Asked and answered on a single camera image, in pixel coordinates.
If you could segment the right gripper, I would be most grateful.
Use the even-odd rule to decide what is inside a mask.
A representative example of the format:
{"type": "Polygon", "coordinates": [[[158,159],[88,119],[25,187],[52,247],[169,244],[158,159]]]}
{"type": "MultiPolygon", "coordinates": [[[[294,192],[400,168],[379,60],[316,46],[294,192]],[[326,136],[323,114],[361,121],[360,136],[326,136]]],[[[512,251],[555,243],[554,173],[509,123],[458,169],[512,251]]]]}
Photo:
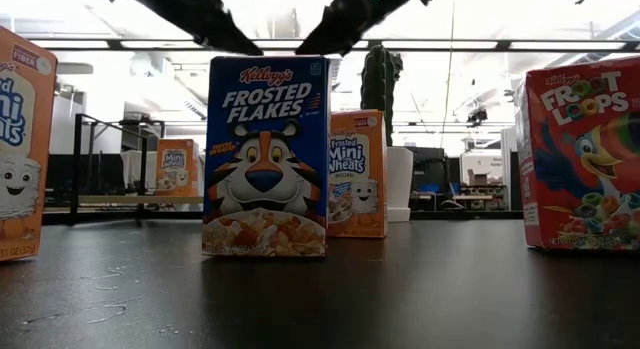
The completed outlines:
{"type": "MultiPolygon", "coordinates": [[[[296,55],[346,55],[361,34],[410,0],[333,0],[324,20],[296,48],[296,55]]],[[[427,6],[431,0],[419,0],[427,6]]]]}

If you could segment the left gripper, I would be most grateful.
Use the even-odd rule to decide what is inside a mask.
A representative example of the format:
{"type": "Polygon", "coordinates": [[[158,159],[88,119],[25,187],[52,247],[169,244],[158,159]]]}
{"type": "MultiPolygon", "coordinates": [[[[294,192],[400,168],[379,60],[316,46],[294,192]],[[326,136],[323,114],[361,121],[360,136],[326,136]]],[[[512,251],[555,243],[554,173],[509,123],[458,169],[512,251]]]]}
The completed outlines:
{"type": "Polygon", "coordinates": [[[263,50],[236,26],[231,14],[225,13],[222,0],[135,1],[190,34],[202,46],[234,54],[263,55],[263,50]]]}

